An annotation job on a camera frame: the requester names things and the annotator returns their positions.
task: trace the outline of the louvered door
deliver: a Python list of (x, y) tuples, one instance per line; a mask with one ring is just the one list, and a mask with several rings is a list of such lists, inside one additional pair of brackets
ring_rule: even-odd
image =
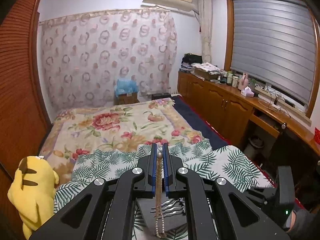
[(22, 158), (37, 154), (49, 127), (36, 66), (38, 5), (17, 0), (0, 26), (0, 213), (20, 236), (21, 220), (7, 198), (10, 177)]

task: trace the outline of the dark blue bed sheet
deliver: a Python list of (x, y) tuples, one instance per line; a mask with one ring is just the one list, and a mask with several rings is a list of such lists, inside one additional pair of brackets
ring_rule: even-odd
[(172, 97), (174, 100), (174, 109), (187, 121), (187, 123), (197, 131), (201, 131), (202, 136), (208, 138), (213, 150), (227, 146), (228, 143), (219, 137), (211, 127), (188, 106), (180, 96)]

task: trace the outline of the gray roller blind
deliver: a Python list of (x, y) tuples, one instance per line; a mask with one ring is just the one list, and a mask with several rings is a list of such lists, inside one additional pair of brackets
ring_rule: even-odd
[(231, 68), (308, 104), (315, 71), (311, 15), (299, 0), (233, 0)]

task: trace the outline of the yellow plush toy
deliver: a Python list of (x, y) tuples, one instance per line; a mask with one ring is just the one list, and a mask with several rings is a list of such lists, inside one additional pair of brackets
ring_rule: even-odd
[(54, 185), (57, 173), (38, 156), (23, 158), (8, 191), (10, 202), (18, 210), (26, 239), (53, 216)]

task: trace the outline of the beige curtain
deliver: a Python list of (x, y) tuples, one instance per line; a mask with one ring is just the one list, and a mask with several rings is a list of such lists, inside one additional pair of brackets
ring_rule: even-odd
[(202, 40), (202, 61), (211, 63), (212, 0), (198, 0), (198, 5)]
[(177, 33), (169, 11), (100, 11), (42, 24), (42, 65), (56, 110), (113, 102), (118, 80), (136, 82), (140, 95), (170, 91)]

